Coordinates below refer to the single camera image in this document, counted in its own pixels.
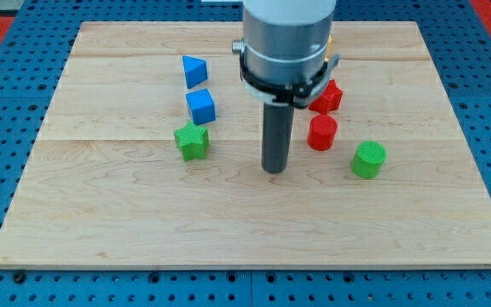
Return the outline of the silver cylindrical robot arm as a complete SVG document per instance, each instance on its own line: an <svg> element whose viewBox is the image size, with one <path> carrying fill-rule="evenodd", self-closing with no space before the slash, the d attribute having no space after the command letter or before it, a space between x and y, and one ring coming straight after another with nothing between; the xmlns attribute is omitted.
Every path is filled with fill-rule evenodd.
<svg viewBox="0 0 491 307"><path fill-rule="evenodd" d="M335 0L245 0L242 60L269 84L301 84L323 65Z"/></svg>

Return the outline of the yellow block behind arm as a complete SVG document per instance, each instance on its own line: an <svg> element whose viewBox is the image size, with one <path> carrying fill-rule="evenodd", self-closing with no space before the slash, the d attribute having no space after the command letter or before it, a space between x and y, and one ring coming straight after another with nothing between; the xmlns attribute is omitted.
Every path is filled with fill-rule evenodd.
<svg viewBox="0 0 491 307"><path fill-rule="evenodd" d="M330 34L327 39L325 61L329 61L331 55L332 55L332 35Z"/></svg>

